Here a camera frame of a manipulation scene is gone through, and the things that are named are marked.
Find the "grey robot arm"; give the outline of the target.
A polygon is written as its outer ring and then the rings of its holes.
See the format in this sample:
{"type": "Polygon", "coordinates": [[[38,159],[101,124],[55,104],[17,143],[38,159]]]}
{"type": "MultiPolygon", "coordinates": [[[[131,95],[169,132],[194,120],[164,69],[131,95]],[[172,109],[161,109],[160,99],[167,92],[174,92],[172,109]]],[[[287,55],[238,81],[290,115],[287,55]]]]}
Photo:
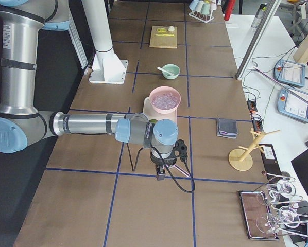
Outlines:
{"type": "Polygon", "coordinates": [[[115,131],[117,117],[103,125],[97,115],[64,115],[76,93],[77,82],[50,82],[35,95],[39,30],[64,31],[70,14],[78,27],[92,38],[92,57],[100,64],[97,73],[110,82],[110,70],[123,74],[127,62],[114,54],[103,1],[0,1],[3,43],[0,44],[0,181],[12,180],[21,159],[37,142],[63,133],[99,135],[115,131]]]}

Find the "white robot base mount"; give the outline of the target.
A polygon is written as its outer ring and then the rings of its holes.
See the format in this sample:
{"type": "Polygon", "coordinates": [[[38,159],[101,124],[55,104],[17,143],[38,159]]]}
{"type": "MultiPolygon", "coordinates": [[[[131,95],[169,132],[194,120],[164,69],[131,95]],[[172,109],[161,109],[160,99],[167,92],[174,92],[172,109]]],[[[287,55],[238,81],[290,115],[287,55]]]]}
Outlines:
{"type": "Polygon", "coordinates": [[[82,1],[92,36],[95,57],[92,64],[91,83],[123,84],[128,66],[113,49],[111,33],[104,1],[82,1]]]}

